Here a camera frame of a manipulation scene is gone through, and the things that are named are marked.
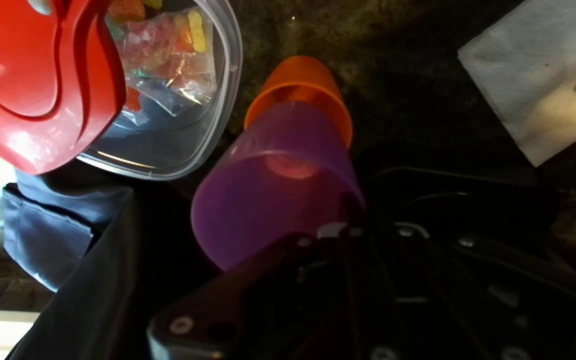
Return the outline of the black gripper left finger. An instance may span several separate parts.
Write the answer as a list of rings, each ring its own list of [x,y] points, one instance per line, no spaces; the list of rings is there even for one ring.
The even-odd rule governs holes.
[[[153,360],[396,360],[371,237],[292,234],[174,300],[147,327]]]

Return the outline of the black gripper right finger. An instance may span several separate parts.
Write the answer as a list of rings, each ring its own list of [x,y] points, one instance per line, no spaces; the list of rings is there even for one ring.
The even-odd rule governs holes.
[[[403,308],[420,360],[576,360],[576,275],[484,234],[391,237],[428,299]]]

